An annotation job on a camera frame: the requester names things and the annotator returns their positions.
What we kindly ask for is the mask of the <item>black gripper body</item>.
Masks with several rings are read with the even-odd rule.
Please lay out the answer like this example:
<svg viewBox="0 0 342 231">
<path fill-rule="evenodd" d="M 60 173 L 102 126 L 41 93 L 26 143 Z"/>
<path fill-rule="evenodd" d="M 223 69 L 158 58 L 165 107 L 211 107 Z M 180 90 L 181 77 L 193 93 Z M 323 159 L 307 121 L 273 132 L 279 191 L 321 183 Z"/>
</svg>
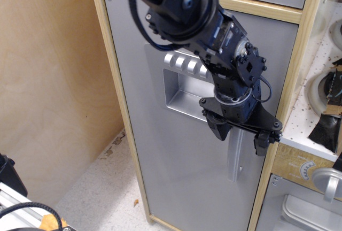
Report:
<svg viewBox="0 0 342 231">
<path fill-rule="evenodd" d="M 257 134 L 260 131 L 281 134 L 282 123 L 265 110 L 261 103 L 261 92 L 251 91 L 239 102 L 224 102 L 216 97 L 199 100 L 203 115 L 213 113 L 227 121 L 231 127 Z"/>
</svg>

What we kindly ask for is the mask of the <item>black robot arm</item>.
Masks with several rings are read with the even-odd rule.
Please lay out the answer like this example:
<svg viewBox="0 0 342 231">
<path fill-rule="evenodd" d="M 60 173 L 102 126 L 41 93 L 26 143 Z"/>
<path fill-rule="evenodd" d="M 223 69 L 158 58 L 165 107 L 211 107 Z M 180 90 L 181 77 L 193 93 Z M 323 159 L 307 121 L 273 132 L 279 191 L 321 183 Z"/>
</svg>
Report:
<svg viewBox="0 0 342 231">
<path fill-rule="evenodd" d="M 282 123 L 264 109 L 261 98 L 266 60 L 219 0 L 129 0 L 129 7 L 141 35 L 154 48 L 187 49 L 211 73 L 214 95 L 199 105 L 219 140 L 233 127 L 251 132 L 259 156 L 280 140 Z"/>
</svg>

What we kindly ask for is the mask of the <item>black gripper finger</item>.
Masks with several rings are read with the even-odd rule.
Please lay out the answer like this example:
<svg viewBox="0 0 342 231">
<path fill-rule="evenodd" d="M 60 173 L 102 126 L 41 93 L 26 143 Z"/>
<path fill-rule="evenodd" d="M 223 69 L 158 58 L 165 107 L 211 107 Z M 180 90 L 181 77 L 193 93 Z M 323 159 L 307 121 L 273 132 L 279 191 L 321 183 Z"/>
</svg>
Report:
<svg viewBox="0 0 342 231">
<path fill-rule="evenodd" d="M 231 125 L 227 123 L 224 119 L 216 116 L 213 113 L 207 113 L 206 115 L 207 123 L 214 135 L 220 140 L 224 141 L 228 133 L 231 130 Z"/>
<path fill-rule="evenodd" d="M 281 135 L 274 132 L 260 131 L 254 138 L 254 148 L 257 156 L 265 156 L 270 144 L 279 142 Z"/>
</svg>

